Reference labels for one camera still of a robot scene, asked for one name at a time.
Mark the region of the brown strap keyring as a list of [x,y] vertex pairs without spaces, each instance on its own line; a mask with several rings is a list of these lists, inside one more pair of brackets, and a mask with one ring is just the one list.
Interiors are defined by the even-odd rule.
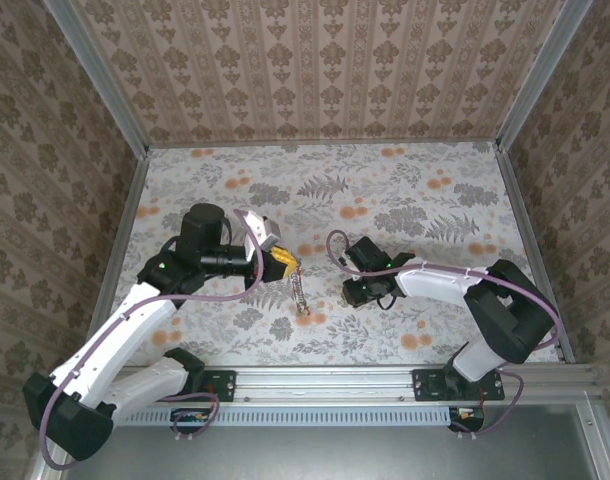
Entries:
[[296,304],[297,315],[309,316],[311,314],[311,311],[305,298],[300,264],[297,264],[295,269],[290,273],[289,280],[292,287],[293,299]]

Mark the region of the floral patterned table cover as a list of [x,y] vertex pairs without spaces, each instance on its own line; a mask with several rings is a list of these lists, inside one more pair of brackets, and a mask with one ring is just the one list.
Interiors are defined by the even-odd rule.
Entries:
[[427,298],[349,306],[330,261],[345,241],[369,237],[390,255],[488,267],[530,266],[490,143],[343,144],[151,150],[115,297],[178,234],[197,203],[276,221],[301,263],[311,314],[298,316],[289,281],[243,292],[238,278],[202,288],[131,357],[145,367],[174,347],[211,366],[402,365],[445,362],[476,325],[462,308]]

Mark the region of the grey metal panel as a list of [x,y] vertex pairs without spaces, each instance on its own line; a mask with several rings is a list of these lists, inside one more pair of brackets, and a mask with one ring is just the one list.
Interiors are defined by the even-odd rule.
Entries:
[[213,427],[193,440],[116,430],[65,480],[597,480],[567,407],[517,407],[494,431],[445,427]]

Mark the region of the aluminium table side rail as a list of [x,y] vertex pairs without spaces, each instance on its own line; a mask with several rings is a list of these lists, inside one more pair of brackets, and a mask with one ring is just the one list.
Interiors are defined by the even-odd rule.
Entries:
[[505,184],[509,202],[514,212],[515,221],[520,232],[534,283],[553,305],[557,313],[560,314],[561,309],[557,304],[510,157],[506,151],[502,150],[495,143],[492,144],[492,147],[494,148],[498,167]]
[[134,177],[132,179],[125,202],[124,211],[118,225],[108,265],[105,270],[103,282],[101,284],[97,302],[91,318],[89,328],[90,333],[101,326],[111,314],[112,302],[120,279],[131,231],[139,207],[139,201],[145,186],[148,167],[149,159],[147,156],[143,156],[142,158],[138,159]]

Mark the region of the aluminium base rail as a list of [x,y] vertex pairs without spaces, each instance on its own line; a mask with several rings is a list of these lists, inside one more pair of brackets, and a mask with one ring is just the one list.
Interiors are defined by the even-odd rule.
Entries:
[[[364,366],[233,366],[233,406],[411,405],[419,365]],[[502,383],[507,405],[515,396],[519,375],[524,388],[520,405],[568,405],[597,402],[602,388],[592,368],[582,364],[527,363],[505,367]]]

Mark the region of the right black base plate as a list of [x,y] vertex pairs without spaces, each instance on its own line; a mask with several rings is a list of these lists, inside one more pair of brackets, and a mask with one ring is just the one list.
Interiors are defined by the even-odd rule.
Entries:
[[414,398],[418,402],[500,401],[504,387],[497,372],[489,372],[471,382],[455,370],[417,369],[412,371]]

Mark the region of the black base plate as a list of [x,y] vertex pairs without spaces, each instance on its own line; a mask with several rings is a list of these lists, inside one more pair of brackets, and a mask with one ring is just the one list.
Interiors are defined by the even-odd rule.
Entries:
[[146,397],[151,402],[196,393],[211,393],[220,401],[231,402],[236,388],[234,370],[211,370],[209,367],[172,370],[144,370]]
[[412,371],[414,398],[418,402],[500,401],[504,387],[497,372],[489,372],[471,382],[455,370],[417,369]]

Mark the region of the aluminium table end rail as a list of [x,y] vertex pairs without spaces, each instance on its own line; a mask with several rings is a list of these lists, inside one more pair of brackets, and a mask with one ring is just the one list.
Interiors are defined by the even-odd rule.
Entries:
[[419,143],[492,143],[497,144],[497,140],[493,137],[474,137],[474,138],[363,138],[363,139],[302,139],[302,140],[256,140],[256,141],[211,141],[211,142],[193,142],[193,143],[151,143],[147,146],[147,150],[168,150],[178,148],[237,148],[237,147],[292,147],[292,146],[310,146],[310,145],[343,145],[343,144],[367,144],[367,145],[385,145],[385,144],[419,144]]

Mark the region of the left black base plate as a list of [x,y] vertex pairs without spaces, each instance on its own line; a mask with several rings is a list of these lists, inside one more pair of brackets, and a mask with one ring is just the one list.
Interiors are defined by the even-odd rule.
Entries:
[[236,388],[234,370],[211,370],[209,367],[172,370],[144,370],[146,397],[151,402],[196,393],[211,393],[220,401],[231,402]]

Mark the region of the aluminium frame post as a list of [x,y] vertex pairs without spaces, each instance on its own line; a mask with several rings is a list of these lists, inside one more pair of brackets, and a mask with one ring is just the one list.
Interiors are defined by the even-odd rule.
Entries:
[[82,17],[76,12],[70,0],[45,0],[45,4],[58,27],[69,42],[81,66],[99,93],[105,107],[110,112],[129,145],[135,158],[143,160],[147,155],[149,142],[145,139],[127,97],[120,91],[118,83],[104,60],[100,49],[84,26]]
[[593,0],[565,0],[503,121],[496,145],[508,151],[543,93]]

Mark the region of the aluminium panel frame bar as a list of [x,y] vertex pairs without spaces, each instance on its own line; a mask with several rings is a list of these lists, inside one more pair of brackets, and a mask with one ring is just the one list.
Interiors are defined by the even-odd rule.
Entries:
[[585,401],[577,405],[591,461],[598,480],[610,480],[610,420],[600,403]]

